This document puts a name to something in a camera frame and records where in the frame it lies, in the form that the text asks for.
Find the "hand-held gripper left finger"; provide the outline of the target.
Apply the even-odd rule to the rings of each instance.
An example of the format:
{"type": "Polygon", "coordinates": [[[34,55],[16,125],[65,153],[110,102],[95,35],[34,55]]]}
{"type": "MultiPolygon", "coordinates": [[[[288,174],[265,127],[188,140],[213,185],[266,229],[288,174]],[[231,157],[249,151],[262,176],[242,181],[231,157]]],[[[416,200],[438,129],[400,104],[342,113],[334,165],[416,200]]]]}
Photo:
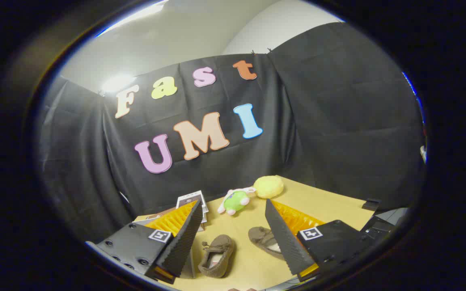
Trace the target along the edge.
{"type": "Polygon", "coordinates": [[[199,200],[146,225],[126,224],[95,245],[95,253],[133,276],[173,284],[181,276],[202,221],[199,200]]]}

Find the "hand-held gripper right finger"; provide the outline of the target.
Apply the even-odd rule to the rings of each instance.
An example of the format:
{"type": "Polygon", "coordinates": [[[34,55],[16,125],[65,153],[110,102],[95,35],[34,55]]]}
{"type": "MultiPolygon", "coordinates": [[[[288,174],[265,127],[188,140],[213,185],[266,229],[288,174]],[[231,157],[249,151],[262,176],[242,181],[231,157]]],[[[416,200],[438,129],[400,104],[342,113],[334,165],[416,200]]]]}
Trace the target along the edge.
{"type": "Polygon", "coordinates": [[[300,281],[333,273],[375,244],[366,232],[342,220],[323,223],[270,199],[265,217],[290,272],[300,281]]]}

